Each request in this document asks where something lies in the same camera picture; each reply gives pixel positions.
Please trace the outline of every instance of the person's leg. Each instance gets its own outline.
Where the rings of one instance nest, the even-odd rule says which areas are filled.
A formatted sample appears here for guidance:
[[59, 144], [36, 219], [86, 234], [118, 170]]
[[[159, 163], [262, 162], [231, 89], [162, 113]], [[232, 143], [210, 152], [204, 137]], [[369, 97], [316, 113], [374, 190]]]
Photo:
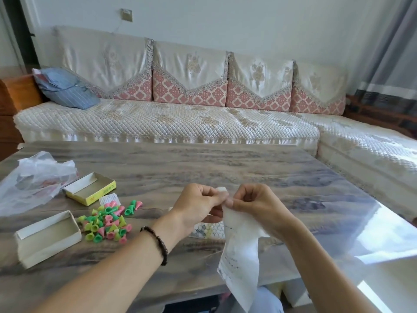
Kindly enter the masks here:
[[[244, 313], [242, 306], [236, 301], [233, 295], [224, 301], [216, 313]], [[249, 313], [284, 313], [281, 301], [265, 287], [258, 287], [255, 300], [249, 310]]]

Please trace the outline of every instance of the plastic bag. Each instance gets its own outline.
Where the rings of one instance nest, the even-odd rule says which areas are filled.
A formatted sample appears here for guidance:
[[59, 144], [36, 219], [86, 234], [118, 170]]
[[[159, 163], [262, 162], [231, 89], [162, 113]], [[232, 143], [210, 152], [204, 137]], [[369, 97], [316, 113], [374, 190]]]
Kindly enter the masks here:
[[19, 166], [0, 182], [0, 216], [45, 204], [77, 176], [74, 161], [57, 163], [48, 152], [20, 159]]

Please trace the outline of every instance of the wall socket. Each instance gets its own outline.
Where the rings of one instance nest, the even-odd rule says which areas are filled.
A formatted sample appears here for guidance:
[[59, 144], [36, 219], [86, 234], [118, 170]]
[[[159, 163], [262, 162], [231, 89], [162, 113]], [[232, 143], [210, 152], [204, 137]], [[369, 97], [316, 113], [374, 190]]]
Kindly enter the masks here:
[[129, 9], [120, 9], [122, 20], [133, 22], [133, 11]]

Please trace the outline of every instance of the curtain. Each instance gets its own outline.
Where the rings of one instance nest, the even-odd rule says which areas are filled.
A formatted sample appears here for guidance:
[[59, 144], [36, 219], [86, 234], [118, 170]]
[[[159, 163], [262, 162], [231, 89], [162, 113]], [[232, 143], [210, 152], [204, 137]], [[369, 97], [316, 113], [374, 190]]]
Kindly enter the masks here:
[[[417, 119], [417, 0], [403, 0], [379, 50], [370, 57], [365, 78], [356, 91], [364, 105]], [[365, 114], [384, 122], [389, 116]], [[396, 124], [417, 138], [417, 120]]]

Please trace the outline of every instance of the person's right hand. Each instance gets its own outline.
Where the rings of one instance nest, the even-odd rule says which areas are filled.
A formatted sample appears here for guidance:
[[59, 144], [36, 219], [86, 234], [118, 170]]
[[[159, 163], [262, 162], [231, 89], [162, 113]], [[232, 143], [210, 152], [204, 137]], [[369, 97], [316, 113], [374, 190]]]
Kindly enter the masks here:
[[225, 204], [230, 209], [252, 215], [269, 234], [281, 240], [298, 222], [266, 184], [242, 184], [233, 199], [227, 199]]

